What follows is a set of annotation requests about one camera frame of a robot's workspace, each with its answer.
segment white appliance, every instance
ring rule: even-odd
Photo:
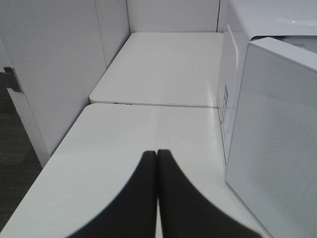
[[[222,33],[133,33],[91,103],[216,108]]]
[[[247,45],[272,36],[317,51],[317,2],[313,0],[229,0],[217,102],[225,159],[229,158]]]
[[[217,110],[208,108],[88,106],[0,237],[66,237],[112,201],[144,151],[158,149],[172,151],[186,177],[210,202],[270,237],[223,179],[217,118]],[[157,228],[161,237],[159,224]]]
[[[317,237],[317,54],[249,43],[226,180],[275,238]]]

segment white table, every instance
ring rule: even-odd
[[[119,193],[144,151],[158,149],[170,149],[185,175],[214,205],[267,236],[224,181],[216,109],[92,104],[0,237],[58,238],[73,233]],[[158,224],[157,237],[161,237],[159,228]]]
[[[133,33],[91,103],[216,107],[222,33]]]

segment dark gray carpet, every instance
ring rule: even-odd
[[[20,117],[0,81],[0,231],[41,170]]]

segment white panel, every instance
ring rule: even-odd
[[[0,72],[4,72],[3,67],[5,66],[12,66],[12,63],[6,52],[2,38],[0,37]],[[36,155],[38,156],[40,163],[43,167],[50,159],[51,155],[48,152],[47,147],[44,143],[42,134],[36,123],[35,117],[25,97],[25,94],[20,92],[14,92],[12,89],[8,89],[8,92],[13,101],[16,111],[21,118],[26,133],[30,138]]]
[[[248,47],[226,179],[276,238],[317,237],[317,55]]]
[[[133,33],[92,103],[215,107],[222,33]]]
[[[51,154],[106,68],[94,0],[2,0],[0,33]]]
[[[126,0],[96,0],[107,67],[130,36]]]
[[[133,32],[215,32],[219,0],[128,0]]]
[[[220,10],[219,10],[217,32],[225,32],[226,30],[227,3],[228,3],[228,0],[220,0]]]
[[[93,104],[62,141],[1,238],[66,237],[120,192],[145,150],[170,149],[214,205],[267,237],[225,183],[216,109]]]

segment white wall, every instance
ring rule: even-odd
[[[215,32],[219,0],[127,0],[133,32]]]
[[[228,0],[220,0],[218,32],[225,31],[225,18]]]
[[[2,0],[0,34],[51,155],[106,69],[95,2]]]
[[[12,66],[12,63],[5,49],[2,38],[0,37],[0,72],[4,72],[4,66]],[[43,167],[50,159],[51,155],[48,152],[46,144],[44,143],[41,131],[36,123],[27,98],[24,93],[14,92],[12,89],[8,89],[8,92],[11,99],[13,100],[15,109],[21,118],[26,133],[30,138],[35,153]]]
[[[130,36],[126,0],[96,0],[107,67]]]

